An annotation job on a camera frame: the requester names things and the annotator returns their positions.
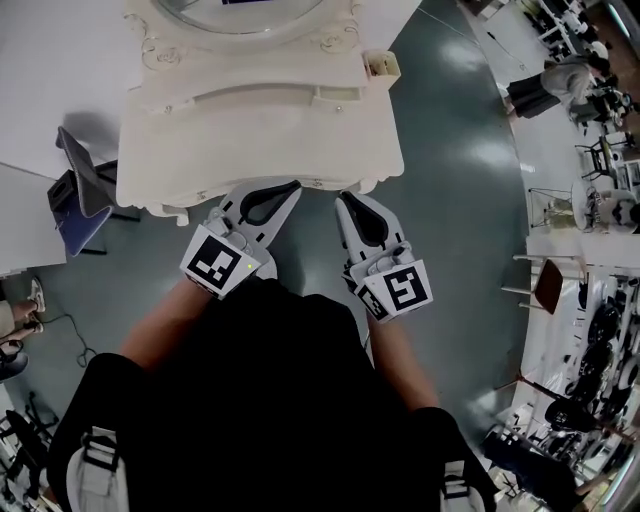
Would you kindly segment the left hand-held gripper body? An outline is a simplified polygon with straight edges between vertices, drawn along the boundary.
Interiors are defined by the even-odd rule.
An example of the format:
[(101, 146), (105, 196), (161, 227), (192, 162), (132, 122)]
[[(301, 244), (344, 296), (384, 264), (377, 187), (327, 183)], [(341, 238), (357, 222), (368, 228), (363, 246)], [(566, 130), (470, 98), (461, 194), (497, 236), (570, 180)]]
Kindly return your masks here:
[(252, 277), (276, 279), (275, 260), (266, 235), (241, 218), (213, 208), (196, 228), (180, 264), (185, 276), (223, 300)]

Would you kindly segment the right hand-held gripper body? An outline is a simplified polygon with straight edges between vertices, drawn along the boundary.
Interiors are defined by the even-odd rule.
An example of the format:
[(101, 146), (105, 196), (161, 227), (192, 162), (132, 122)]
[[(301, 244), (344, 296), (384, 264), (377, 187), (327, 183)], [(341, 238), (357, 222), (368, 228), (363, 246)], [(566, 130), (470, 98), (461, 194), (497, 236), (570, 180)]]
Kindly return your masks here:
[(376, 322), (387, 323), (433, 301), (424, 261), (413, 255), (403, 232), (394, 232), (369, 253), (355, 235), (341, 234), (341, 242), (348, 253), (342, 278)]

